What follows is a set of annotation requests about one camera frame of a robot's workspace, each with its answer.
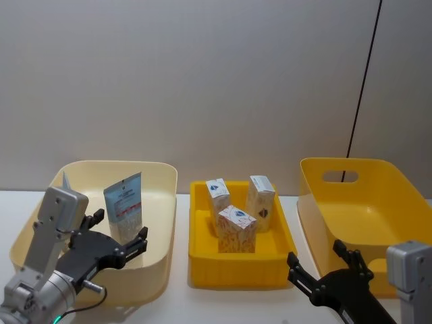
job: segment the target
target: gray wall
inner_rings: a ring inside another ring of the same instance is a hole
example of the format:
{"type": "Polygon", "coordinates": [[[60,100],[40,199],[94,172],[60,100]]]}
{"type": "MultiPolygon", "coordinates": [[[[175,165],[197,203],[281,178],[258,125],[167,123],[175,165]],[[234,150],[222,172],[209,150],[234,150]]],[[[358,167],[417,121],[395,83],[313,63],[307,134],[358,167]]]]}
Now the gray wall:
{"type": "Polygon", "coordinates": [[[394,163],[432,197],[432,2],[384,1],[352,157],[394,163]]]}

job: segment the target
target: small box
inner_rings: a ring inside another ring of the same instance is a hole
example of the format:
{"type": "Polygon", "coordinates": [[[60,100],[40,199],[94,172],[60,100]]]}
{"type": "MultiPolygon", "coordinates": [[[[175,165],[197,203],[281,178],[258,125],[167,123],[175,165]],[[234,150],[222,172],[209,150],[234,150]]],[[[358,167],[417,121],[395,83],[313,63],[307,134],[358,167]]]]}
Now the small box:
{"type": "Polygon", "coordinates": [[[255,253],[257,220],[234,206],[218,214],[219,253],[255,253]]]}
{"type": "Polygon", "coordinates": [[[258,221],[258,232],[269,229],[274,198],[275,190],[265,175],[250,176],[246,212],[258,221]]]}
{"type": "Polygon", "coordinates": [[[210,214],[217,235],[217,214],[231,205],[230,192],[223,179],[206,182],[209,190],[210,214]]]}

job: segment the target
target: yellow plastic tray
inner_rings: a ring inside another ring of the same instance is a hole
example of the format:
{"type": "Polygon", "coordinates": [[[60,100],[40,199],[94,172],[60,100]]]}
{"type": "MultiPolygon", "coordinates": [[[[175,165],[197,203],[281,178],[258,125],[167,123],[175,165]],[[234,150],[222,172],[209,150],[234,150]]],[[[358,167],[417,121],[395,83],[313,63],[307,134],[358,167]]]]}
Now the yellow plastic tray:
{"type": "Polygon", "coordinates": [[[408,240],[432,244],[432,209],[391,163],[375,159],[301,161],[298,212],[319,273],[346,267],[332,251],[336,238],[359,249],[375,274],[371,291],[396,297],[388,284],[385,251],[408,240]],[[329,171],[357,173],[354,182],[327,182],[329,171]]]}
{"type": "MultiPolygon", "coordinates": [[[[231,202],[243,209],[248,182],[226,182],[231,202]]],[[[277,193],[268,232],[256,234],[255,253],[218,253],[204,181],[190,185],[189,259],[197,288],[275,289],[287,287],[288,253],[296,252],[277,193]]]]}
{"type": "MultiPolygon", "coordinates": [[[[50,186],[61,185],[63,171],[67,173],[72,189],[88,197],[87,215],[99,208],[106,210],[103,196],[106,187],[142,172],[142,225],[148,227],[147,251],[121,270],[102,270],[94,282],[107,287],[109,293],[105,304],[110,306],[142,304],[157,298],[164,291],[169,277],[176,216],[176,169],[155,162],[80,161],[63,167],[50,186]]],[[[16,270],[24,263],[39,206],[11,248],[10,258],[16,270]]],[[[108,217],[105,216],[92,230],[109,235],[108,217]]],[[[78,295],[78,302],[95,303],[100,298],[94,292],[83,290],[78,295]]]]}

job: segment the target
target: table surface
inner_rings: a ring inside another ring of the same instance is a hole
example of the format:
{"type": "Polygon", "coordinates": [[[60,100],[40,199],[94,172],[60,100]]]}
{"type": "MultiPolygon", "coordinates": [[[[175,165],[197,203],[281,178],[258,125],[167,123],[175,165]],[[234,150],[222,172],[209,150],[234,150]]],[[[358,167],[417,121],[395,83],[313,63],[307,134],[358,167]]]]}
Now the table surface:
{"type": "MultiPolygon", "coordinates": [[[[0,287],[14,274],[9,249],[20,233],[43,192],[0,192],[3,224],[0,226],[0,287]]],[[[314,277],[318,271],[306,243],[297,214],[297,197],[280,197],[290,226],[298,258],[314,277]]],[[[273,291],[213,291],[191,288],[188,275],[189,195],[177,195],[177,215],[171,272],[166,291],[141,307],[98,307],[77,315],[68,315],[61,323],[268,323],[334,324],[339,317],[325,307],[314,307],[297,288],[273,291]]],[[[390,315],[400,323],[399,300],[381,300],[390,315]]]]}

